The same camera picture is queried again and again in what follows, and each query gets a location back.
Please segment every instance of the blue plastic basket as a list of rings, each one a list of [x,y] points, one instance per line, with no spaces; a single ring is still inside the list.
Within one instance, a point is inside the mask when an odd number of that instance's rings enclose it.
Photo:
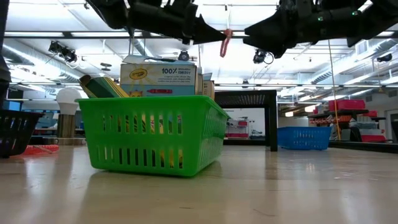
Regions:
[[[278,145],[286,149],[325,150],[329,145],[331,127],[278,128]]]

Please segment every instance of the black stand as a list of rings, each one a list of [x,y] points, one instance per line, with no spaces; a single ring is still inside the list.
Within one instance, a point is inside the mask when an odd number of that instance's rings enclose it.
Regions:
[[[215,93],[215,101],[221,108],[263,108],[266,140],[263,145],[270,146],[272,152],[278,151],[277,143],[277,104],[276,90],[224,91]],[[224,144],[258,145],[256,140],[224,140]]]

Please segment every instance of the black basket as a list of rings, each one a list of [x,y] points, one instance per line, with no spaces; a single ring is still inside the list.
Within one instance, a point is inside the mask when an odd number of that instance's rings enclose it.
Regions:
[[[0,157],[22,154],[43,114],[0,110]]]

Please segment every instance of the red cable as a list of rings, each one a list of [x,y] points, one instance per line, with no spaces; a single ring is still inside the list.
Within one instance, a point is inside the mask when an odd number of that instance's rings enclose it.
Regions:
[[[226,55],[226,48],[229,44],[229,40],[232,38],[232,30],[226,29],[224,30],[224,34],[226,35],[226,38],[221,43],[220,57],[224,57]]]

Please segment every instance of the black table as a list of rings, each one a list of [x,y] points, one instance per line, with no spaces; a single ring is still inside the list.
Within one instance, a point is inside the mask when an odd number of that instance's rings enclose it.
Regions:
[[[266,140],[265,146],[270,146],[272,152],[278,151],[277,144],[277,92],[276,90],[257,91],[221,91],[215,93],[216,103],[224,109],[233,108],[263,108],[265,116]],[[257,140],[241,140],[239,144],[258,144]]]

